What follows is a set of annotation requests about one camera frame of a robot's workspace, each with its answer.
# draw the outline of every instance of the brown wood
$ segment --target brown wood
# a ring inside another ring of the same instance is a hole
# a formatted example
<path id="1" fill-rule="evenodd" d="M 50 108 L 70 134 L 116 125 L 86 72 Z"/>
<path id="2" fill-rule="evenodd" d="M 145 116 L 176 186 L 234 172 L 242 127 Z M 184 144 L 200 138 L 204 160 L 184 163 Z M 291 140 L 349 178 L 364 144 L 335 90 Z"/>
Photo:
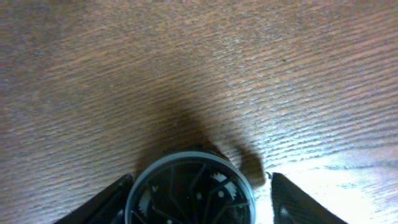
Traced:
<path id="1" fill-rule="evenodd" d="M 398 220 L 397 4 L 4 6 L 0 222 L 52 223 L 206 140 L 347 222 Z"/>

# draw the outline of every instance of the wood grain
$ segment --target wood grain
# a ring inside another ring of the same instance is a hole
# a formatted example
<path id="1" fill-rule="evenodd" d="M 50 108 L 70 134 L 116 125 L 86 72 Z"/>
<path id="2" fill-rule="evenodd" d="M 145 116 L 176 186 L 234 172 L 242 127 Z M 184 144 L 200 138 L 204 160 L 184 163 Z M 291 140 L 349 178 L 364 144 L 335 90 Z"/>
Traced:
<path id="1" fill-rule="evenodd" d="M 397 4 L 3 8 L 0 222 L 52 223 L 207 140 L 349 223 L 398 220 Z M 269 183 L 256 197 L 270 223 Z"/>

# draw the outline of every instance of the white dot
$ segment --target white dot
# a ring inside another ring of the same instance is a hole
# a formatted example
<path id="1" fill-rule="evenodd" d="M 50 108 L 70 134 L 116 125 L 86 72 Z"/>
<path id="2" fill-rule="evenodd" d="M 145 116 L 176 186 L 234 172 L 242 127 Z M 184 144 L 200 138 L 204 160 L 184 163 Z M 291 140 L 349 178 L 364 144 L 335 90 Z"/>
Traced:
<path id="1" fill-rule="evenodd" d="M 220 190 L 220 191 L 218 192 L 218 196 L 219 196 L 219 197 L 224 197 L 224 192 L 223 192 L 222 190 Z"/>

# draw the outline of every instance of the tabletop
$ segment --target tabletop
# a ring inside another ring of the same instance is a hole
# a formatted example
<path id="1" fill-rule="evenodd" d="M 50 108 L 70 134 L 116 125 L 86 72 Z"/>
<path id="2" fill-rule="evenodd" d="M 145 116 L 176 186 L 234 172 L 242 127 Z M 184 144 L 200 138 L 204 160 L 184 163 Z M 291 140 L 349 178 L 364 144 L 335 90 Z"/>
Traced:
<path id="1" fill-rule="evenodd" d="M 349 223 L 398 220 L 396 3 L 3 6 L 0 222 L 53 223 L 199 143 Z"/>

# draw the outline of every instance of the wooden table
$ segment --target wooden table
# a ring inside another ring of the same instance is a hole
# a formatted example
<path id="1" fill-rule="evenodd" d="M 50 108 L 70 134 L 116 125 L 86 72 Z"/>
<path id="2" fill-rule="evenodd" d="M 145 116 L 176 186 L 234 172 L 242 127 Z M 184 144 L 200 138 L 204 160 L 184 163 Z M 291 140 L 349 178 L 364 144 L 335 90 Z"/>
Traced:
<path id="1" fill-rule="evenodd" d="M 4 5 L 1 223 L 206 141 L 349 223 L 398 221 L 397 4 Z M 269 183 L 256 197 L 270 223 Z"/>

